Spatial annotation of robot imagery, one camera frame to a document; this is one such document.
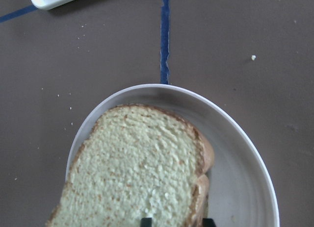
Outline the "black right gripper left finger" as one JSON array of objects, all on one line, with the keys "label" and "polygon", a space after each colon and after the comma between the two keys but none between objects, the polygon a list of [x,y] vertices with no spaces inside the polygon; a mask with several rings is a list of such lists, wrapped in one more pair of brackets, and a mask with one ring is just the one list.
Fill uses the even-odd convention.
[{"label": "black right gripper left finger", "polygon": [[140,221],[140,227],[152,227],[152,218],[142,218]]}]

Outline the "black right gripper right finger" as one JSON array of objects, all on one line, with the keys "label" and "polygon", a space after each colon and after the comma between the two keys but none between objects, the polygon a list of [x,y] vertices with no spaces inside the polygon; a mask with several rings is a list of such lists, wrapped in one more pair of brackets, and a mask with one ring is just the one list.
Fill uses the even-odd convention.
[{"label": "black right gripper right finger", "polygon": [[216,224],[212,218],[203,218],[202,227],[216,227]]}]

